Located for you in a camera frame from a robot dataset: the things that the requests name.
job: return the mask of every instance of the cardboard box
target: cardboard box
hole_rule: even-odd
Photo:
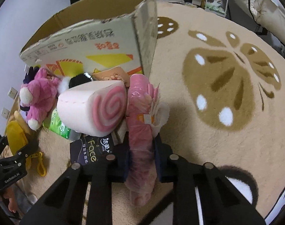
[[[148,77],[157,31],[156,0],[80,0],[45,22],[20,58],[58,76],[119,65]]]

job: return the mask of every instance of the pink plastic-wrapped package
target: pink plastic-wrapped package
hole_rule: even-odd
[[[157,177],[152,141],[169,116],[168,107],[159,104],[159,98],[159,88],[144,75],[131,76],[126,111],[131,162],[125,185],[135,206],[149,201]]]

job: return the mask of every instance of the white wall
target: white wall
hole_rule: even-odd
[[[0,134],[6,119],[2,108],[11,109],[10,87],[19,90],[25,64],[19,52],[35,31],[54,13],[70,5],[70,0],[5,0],[0,8]]]

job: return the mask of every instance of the white plush paw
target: white plush paw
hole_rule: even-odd
[[[40,128],[40,124],[34,119],[28,120],[28,125],[32,130],[38,130]]]
[[[25,105],[30,105],[33,100],[33,96],[27,87],[21,88],[19,91],[19,97],[21,102]]]

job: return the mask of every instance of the plush toy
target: plush toy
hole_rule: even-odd
[[[27,122],[31,129],[38,130],[51,110],[61,80],[57,77],[48,78],[48,71],[40,68],[34,80],[23,84],[19,96],[25,106],[30,106]]]

